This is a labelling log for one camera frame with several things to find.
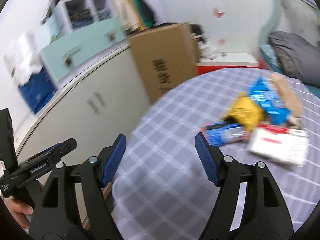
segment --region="drawer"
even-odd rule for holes
[[[95,54],[125,39],[118,17],[73,31],[41,50],[41,57],[56,80]]]

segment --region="gray and white plaid fabric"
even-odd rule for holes
[[[186,81],[166,93],[132,133],[113,187],[116,224],[130,240],[198,239],[219,189],[209,182],[195,149],[199,128],[218,122],[241,91],[269,71],[229,68]],[[297,79],[285,77],[301,98],[309,133],[304,167],[266,161],[288,205],[295,231],[320,199],[320,100]],[[221,147],[241,163],[261,158],[246,143]],[[232,229],[240,224],[245,198],[241,185]]]

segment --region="blue ribbed rubber pad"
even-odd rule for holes
[[[103,167],[103,175],[101,180],[103,187],[106,187],[115,177],[126,148],[127,139],[124,135],[122,135]]]
[[[195,145],[202,166],[204,168],[205,173],[207,174],[209,181],[213,182],[214,185],[217,186],[220,181],[218,177],[218,166],[213,160],[210,151],[204,143],[203,139],[201,138],[200,134],[196,135]]]

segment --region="yellow snack bag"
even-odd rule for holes
[[[246,92],[241,92],[224,118],[227,119],[235,119],[247,131],[252,132],[264,119],[264,111],[248,97]]]

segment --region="white wardrobe door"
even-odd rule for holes
[[[119,133],[128,137],[148,107],[148,96],[127,49],[84,78],[51,109],[22,148],[18,161],[72,137],[78,147],[62,161],[82,163],[112,145]],[[45,183],[48,176],[40,181]],[[81,187],[76,189],[83,219]]]

